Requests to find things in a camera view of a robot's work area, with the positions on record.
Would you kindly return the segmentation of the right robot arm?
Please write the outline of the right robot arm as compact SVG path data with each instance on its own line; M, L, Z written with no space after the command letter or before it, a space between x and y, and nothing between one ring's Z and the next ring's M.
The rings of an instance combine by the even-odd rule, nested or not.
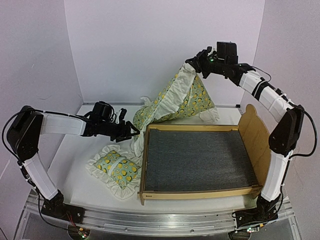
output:
M295 105L280 89L272 86L248 63L240 63L234 42L217 42L186 60L203 78L210 74L221 75L251 94L274 118L277 125L268 145L270 166L261 197L272 202L281 193L286 170L297 146L304 120L303 107Z

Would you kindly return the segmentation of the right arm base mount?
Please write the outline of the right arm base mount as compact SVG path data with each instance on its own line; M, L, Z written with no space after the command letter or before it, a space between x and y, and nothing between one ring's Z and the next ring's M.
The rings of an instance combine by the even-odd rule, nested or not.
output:
M257 227L260 224L264 225L277 220L283 199L282 194L272 201L267 201L259 195L256 200L256 207L237 210L231 214L235 219L236 229L241 230L249 227Z

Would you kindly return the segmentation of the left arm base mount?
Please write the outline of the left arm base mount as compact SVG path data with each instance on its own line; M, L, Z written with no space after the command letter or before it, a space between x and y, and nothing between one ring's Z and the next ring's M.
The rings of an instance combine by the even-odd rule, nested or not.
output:
M40 212L48 217L69 221L74 224L81 224L84 218L85 209L80 206L64 203L64 196L58 190L52 199L46 199L40 194L44 200Z

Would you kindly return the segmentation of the lemon print bed cushion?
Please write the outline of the lemon print bed cushion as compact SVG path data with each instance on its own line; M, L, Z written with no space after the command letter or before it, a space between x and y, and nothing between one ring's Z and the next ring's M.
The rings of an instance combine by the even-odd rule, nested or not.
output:
M136 111L133 125L140 131L130 144L130 150L139 157L144 149L144 134L151 123L199 117L204 123L215 123L220 117L196 70L184 63L178 73L154 100L142 97L144 105Z

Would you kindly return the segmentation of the wooden pet bed frame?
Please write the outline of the wooden pet bed frame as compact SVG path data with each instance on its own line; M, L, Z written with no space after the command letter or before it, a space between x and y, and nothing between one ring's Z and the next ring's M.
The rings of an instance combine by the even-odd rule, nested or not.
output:
M257 185L205 191L148 191L146 187L147 160L149 149L150 130L156 129L167 132L231 132L237 131L240 134L245 146L249 160L256 176ZM144 134L144 151L141 170L141 182L138 191L140 201L146 200L198 200L241 195L258 196L267 179L271 161L269 147L269 131L264 122L258 117L255 107L251 104L246 106L245 113L240 117L236 125L203 125L203 124L168 124L152 123L146 128Z

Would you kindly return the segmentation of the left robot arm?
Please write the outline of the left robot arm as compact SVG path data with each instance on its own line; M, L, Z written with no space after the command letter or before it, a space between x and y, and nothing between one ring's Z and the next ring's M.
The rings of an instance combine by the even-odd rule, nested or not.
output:
M107 136L111 141L122 142L140 134L130 122L125 121L127 110L116 113L114 108L99 101L85 115L35 109L25 105L4 125L1 139L5 148L17 159L20 171L44 199L49 200L48 211L57 219L67 214L67 207L57 196L60 191L45 170L39 156L39 140L45 134L63 134L81 137Z

